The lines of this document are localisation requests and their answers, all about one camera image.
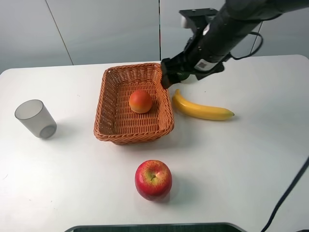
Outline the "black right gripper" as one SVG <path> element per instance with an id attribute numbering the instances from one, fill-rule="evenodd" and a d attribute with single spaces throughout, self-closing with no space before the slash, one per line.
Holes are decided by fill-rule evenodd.
<path id="1" fill-rule="evenodd" d="M 221 73 L 225 70 L 221 61 L 210 62 L 206 57 L 209 52 L 203 46 L 193 45 L 189 40 L 185 49 L 173 58 L 165 58 L 161 61 L 163 89 L 168 89 L 181 80 L 177 73 L 188 73 L 195 75 L 201 80 L 209 75 Z"/>

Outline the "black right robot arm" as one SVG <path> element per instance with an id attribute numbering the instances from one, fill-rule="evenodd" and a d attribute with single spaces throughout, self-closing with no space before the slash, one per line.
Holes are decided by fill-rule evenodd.
<path id="1" fill-rule="evenodd" d="M 201 80 L 223 72 L 235 46 L 247 35 L 260 36 L 254 28 L 261 22 L 308 6 L 307 0 L 227 0 L 220 10 L 180 10 L 184 27 L 193 36 L 181 53 L 161 61 L 162 87 L 168 89 L 190 75 Z"/>

